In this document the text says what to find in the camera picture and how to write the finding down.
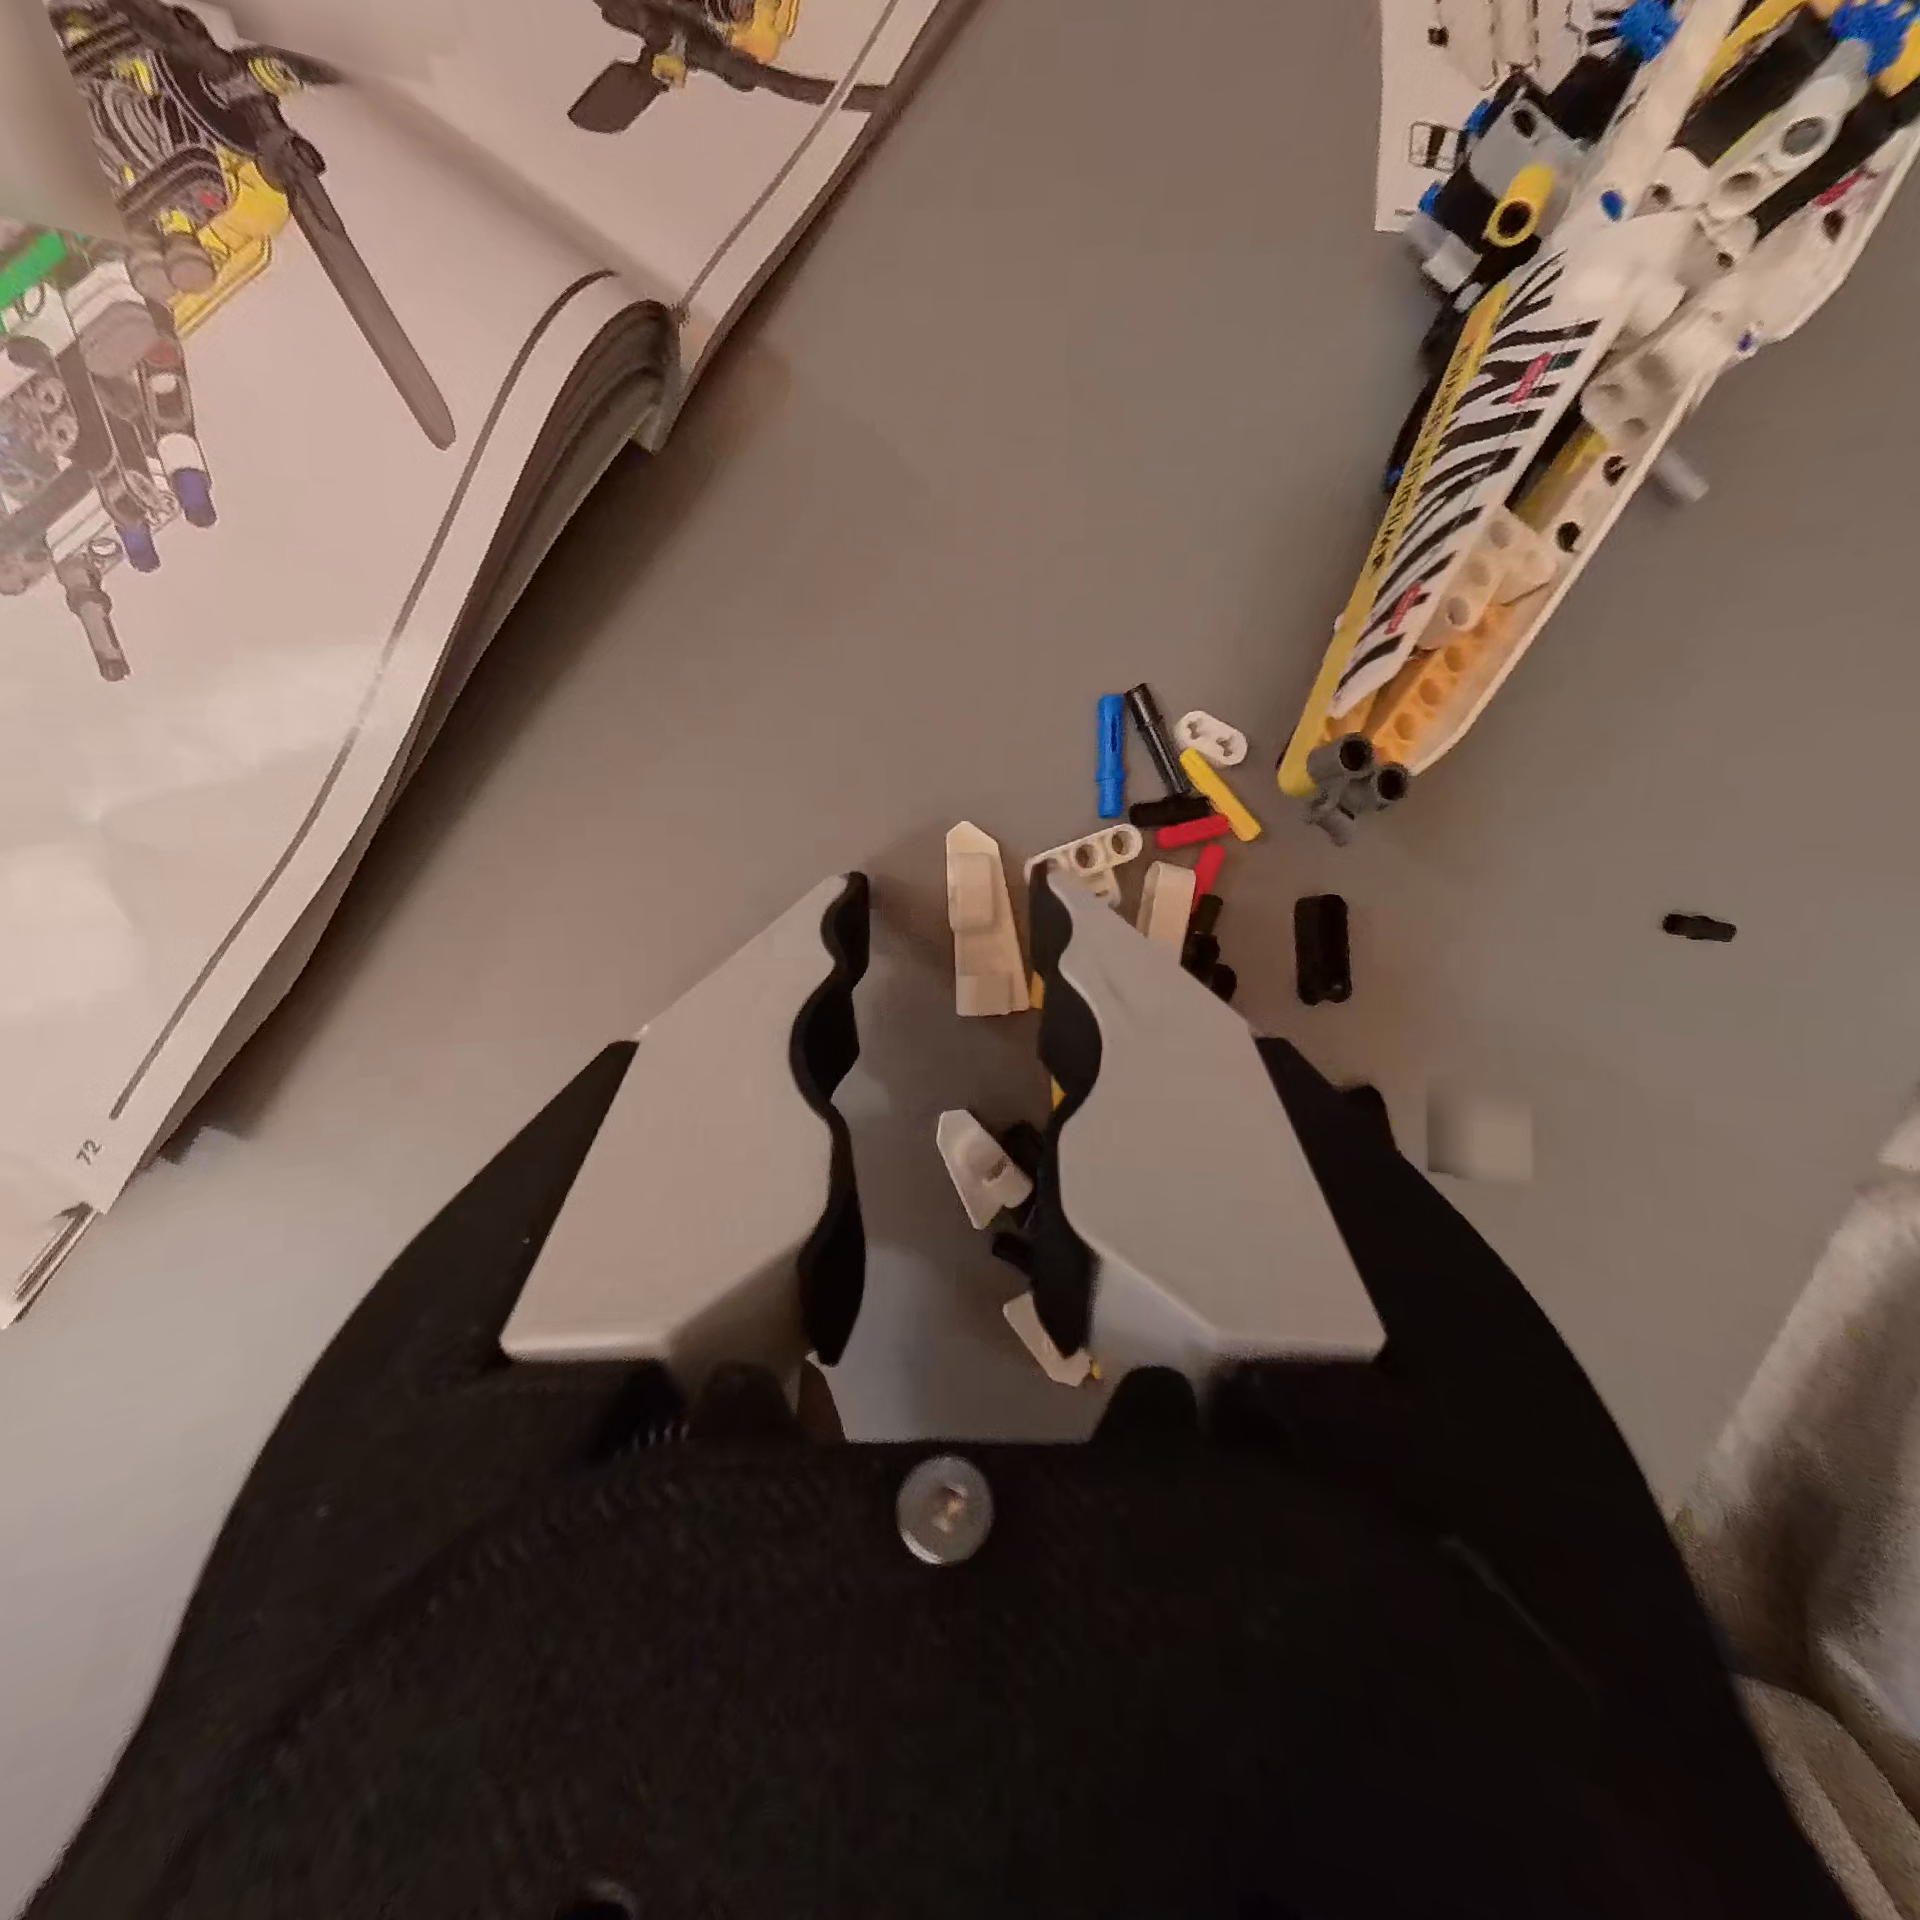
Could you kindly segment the beige cloth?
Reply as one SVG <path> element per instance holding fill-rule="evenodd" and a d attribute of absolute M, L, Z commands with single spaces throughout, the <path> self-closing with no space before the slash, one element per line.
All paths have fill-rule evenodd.
<path fill-rule="evenodd" d="M 1677 1516 L 1772 1777 L 1860 1917 L 1918 1914 L 1918 1111 Z"/>

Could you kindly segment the pile of small lego pieces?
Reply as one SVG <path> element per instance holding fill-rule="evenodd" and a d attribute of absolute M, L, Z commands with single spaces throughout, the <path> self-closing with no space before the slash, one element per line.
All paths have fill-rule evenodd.
<path fill-rule="evenodd" d="M 1156 850 L 1138 882 L 1136 927 L 1142 941 L 1179 955 L 1219 998 L 1233 998 L 1236 974 L 1220 958 L 1219 875 L 1232 842 L 1258 824 L 1212 783 L 1216 769 L 1246 759 L 1246 737 L 1208 713 L 1168 726 L 1149 686 L 1106 694 L 1094 704 L 1097 827 L 1034 855 L 1022 878 L 1065 878 L 1120 910 L 1128 870 Z M 954 1008 L 963 1017 L 1039 1010 L 1042 961 L 1026 958 L 1014 927 L 1014 895 L 998 843 L 959 823 L 944 842 L 948 930 L 954 937 Z M 1039 1131 L 1017 1121 L 998 1135 L 972 1111 L 944 1111 L 934 1137 L 962 1210 L 998 1262 L 1022 1266 L 1035 1200 Z"/>

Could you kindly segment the lego instruction booklet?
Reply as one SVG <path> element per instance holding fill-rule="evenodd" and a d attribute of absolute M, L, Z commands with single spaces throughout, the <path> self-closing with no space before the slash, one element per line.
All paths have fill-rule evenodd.
<path fill-rule="evenodd" d="M 2 5 L 2 1329 L 967 14 Z"/>

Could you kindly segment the zebra sticker sheet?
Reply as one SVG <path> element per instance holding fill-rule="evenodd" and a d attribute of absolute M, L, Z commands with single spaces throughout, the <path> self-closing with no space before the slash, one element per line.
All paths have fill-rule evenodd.
<path fill-rule="evenodd" d="M 1470 114 L 1511 73 L 1547 92 L 1610 50 L 1624 3 L 1375 3 L 1373 228 L 1401 232 L 1452 175 Z"/>

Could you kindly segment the zebra striped lego plane model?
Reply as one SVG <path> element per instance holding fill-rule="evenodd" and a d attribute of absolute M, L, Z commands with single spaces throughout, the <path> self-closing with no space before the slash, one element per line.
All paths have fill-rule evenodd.
<path fill-rule="evenodd" d="M 1848 281 L 1918 168 L 1914 3 L 1627 3 L 1511 73 L 1402 240 L 1438 311 L 1383 515 L 1278 761 L 1333 843 L 1477 722 L 1710 388 Z"/>

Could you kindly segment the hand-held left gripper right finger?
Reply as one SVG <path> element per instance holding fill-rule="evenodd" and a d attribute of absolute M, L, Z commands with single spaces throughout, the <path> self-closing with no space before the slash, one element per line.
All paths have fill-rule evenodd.
<path fill-rule="evenodd" d="M 1378 1313 L 1248 1024 L 1179 951 L 1039 874 L 1046 1116 L 1029 1215 L 1045 1334 L 1097 1368 L 1367 1360 Z"/>

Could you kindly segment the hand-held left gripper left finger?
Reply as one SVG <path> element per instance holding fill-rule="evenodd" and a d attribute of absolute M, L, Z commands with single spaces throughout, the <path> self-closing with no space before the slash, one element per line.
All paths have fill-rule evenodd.
<path fill-rule="evenodd" d="M 644 1024 L 505 1317 L 508 1358 L 844 1358 L 865 1218 L 834 1093 L 871 910 L 868 875 L 830 875 Z"/>

